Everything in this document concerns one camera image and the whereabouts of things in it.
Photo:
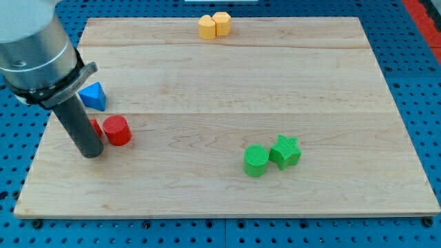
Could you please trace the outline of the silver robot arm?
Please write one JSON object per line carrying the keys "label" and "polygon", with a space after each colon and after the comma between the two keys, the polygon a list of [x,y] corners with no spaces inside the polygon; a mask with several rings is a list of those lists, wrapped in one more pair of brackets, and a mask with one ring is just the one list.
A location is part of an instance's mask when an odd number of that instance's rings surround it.
{"label": "silver robot arm", "polygon": [[58,0],[1,0],[1,74],[27,104],[51,109],[98,68],[85,64],[63,28]]}

